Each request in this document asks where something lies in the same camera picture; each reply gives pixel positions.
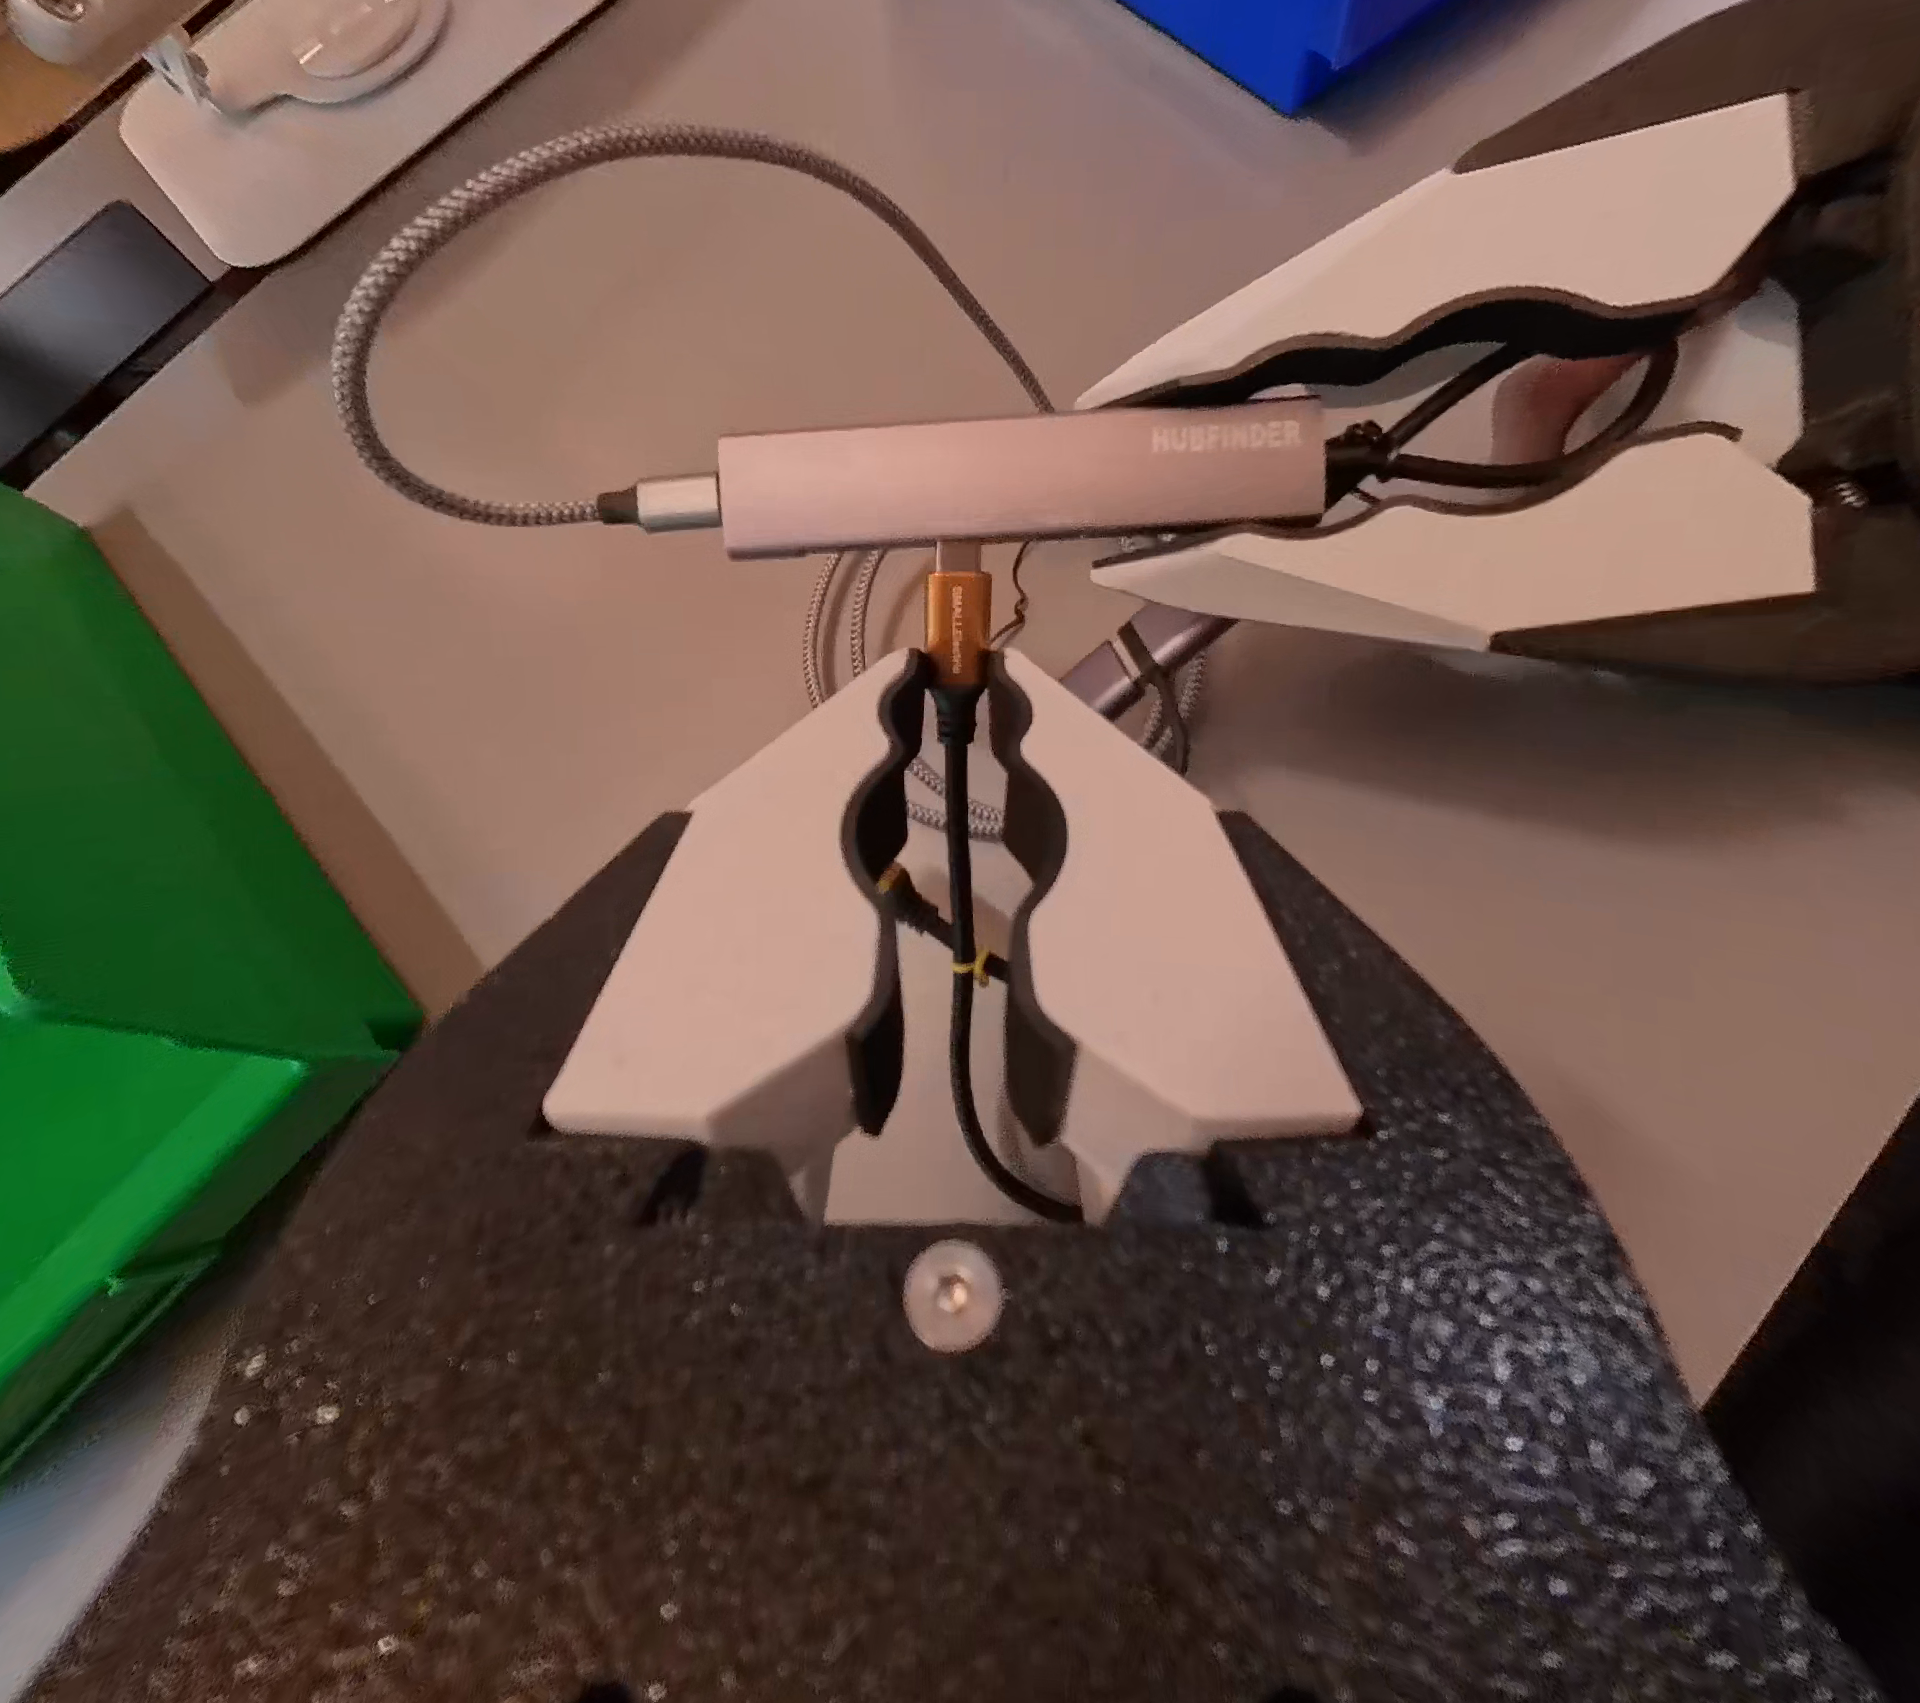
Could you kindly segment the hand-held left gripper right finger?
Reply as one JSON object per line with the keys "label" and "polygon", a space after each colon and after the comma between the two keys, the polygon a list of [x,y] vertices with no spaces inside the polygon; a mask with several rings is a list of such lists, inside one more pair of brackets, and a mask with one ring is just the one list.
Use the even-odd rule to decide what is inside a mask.
{"label": "hand-held left gripper right finger", "polygon": [[1344,1138],[1362,1107],[1226,815],[1023,654],[989,670],[1010,921],[1007,1104],[1103,1225],[1149,1155]]}

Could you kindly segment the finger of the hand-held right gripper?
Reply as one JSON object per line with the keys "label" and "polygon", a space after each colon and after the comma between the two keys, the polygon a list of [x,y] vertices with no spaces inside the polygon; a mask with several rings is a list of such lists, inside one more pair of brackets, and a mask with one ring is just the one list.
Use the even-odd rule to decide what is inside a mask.
{"label": "finger of the hand-held right gripper", "polygon": [[1090,581],[1172,612],[1482,654],[1518,632],[1813,594],[1813,500],[1736,433],[1689,425],[1532,502],[1391,500],[1333,531],[1112,556]]}
{"label": "finger of the hand-held right gripper", "polygon": [[1142,346],[1078,408],[1218,387],[1290,347],[1389,349],[1498,302],[1597,321],[1703,306],[1795,194],[1791,113],[1775,90],[1439,169]]}

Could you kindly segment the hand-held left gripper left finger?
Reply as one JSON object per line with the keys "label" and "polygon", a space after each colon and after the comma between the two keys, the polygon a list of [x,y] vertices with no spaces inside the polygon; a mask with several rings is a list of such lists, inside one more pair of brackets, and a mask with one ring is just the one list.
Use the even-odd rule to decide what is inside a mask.
{"label": "hand-held left gripper left finger", "polygon": [[700,1143],[777,1160],[809,1221],[831,1155],[899,1096],[899,921],[925,656],[883,656],[667,814],[673,845],[543,1092],[565,1136]]}

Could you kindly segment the grey USB hub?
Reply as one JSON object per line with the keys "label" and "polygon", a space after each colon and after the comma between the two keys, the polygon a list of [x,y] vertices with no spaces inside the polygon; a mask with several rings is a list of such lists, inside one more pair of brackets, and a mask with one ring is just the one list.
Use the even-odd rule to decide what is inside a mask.
{"label": "grey USB hub", "polygon": [[1508,463],[1419,458],[1429,428],[1477,393],[1501,393],[1538,352],[1476,338],[1451,377],[1380,420],[1328,395],[1395,378],[1389,349],[1333,347],[1333,366],[1228,373],[1218,387],[1053,416],[894,420],[725,437],[708,517],[729,560],[853,548],[1145,539],[1145,552],[1231,531],[1312,533],[1391,500],[1470,510],[1532,502],[1633,441],[1664,437],[1659,410],[1680,346],[1627,359],[1640,382],[1597,428]]}

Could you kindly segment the green plastic bin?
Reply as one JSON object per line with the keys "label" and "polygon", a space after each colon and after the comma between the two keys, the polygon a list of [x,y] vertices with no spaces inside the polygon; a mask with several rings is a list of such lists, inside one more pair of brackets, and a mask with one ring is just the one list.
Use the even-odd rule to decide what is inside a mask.
{"label": "green plastic bin", "polygon": [[6,1473],[418,1032],[102,548],[6,488]]}

